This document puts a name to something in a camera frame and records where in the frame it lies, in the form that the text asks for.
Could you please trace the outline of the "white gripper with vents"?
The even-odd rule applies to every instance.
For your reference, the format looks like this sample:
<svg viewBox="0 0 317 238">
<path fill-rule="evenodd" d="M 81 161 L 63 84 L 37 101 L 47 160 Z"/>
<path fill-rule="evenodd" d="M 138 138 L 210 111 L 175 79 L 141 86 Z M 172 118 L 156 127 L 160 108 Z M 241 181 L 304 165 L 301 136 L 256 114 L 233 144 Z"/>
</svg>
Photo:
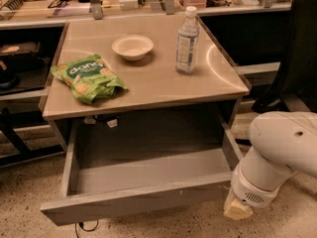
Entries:
<svg viewBox="0 0 317 238">
<path fill-rule="evenodd" d="M 265 191 L 255 187 L 238 171 L 233 172 L 231 187 L 233 191 L 229 191 L 225 200 L 224 215 L 233 220 L 251 217 L 254 213 L 252 207 L 265 208 L 278 194 L 278 188 Z"/>
</svg>

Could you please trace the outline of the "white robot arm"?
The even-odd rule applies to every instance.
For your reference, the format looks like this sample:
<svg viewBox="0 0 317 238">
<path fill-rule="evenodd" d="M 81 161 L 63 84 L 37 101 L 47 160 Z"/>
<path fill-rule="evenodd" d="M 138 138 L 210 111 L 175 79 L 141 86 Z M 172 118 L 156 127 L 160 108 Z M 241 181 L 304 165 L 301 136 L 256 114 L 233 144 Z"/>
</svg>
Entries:
<svg viewBox="0 0 317 238">
<path fill-rule="evenodd" d="M 267 112 L 249 129 L 251 147 L 235 167 L 224 215 L 241 220 L 268 206 L 298 173 L 317 177 L 317 114 Z"/>
</svg>

